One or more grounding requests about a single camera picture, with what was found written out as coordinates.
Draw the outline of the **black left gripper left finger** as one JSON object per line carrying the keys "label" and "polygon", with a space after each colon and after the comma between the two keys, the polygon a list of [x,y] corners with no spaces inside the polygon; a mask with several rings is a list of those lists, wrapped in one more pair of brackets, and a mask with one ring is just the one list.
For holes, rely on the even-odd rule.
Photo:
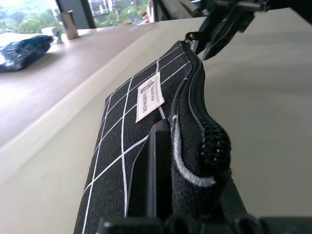
{"label": "black left gripper left finger", "polygon": [[152,126],[132,166],[128,217],[166,219],[172,213],[172,146],[167,120]]}

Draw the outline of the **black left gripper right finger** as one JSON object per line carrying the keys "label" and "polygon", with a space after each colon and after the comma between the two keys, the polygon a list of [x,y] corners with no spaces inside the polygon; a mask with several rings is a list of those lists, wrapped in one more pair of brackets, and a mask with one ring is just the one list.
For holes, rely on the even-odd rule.
{"label": "black left gripper right finger", "polygon": [[232,177],[230,177],[220,198],[220,206],[226,220],[246,215],[247,211]]}

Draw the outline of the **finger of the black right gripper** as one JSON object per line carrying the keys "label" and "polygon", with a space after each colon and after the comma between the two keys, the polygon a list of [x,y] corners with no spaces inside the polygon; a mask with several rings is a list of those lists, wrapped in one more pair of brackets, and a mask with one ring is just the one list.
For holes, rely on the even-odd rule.
{"label": "finger of the black right gripper", "polygon": [[238,31],[244,32],[253,19],[254,12],[228,12],[211,32],[210,38],[205,45],[203,60],[208,60],[217,55]]}
{"label": "finger of the black right gripper", "polygon": [[209,12],[199,30],[195,32],[195,53],[200,53],[205,49],[206,44],[212,38],[213,31],[224,20],[227,13],[227,9],[212,9]]}

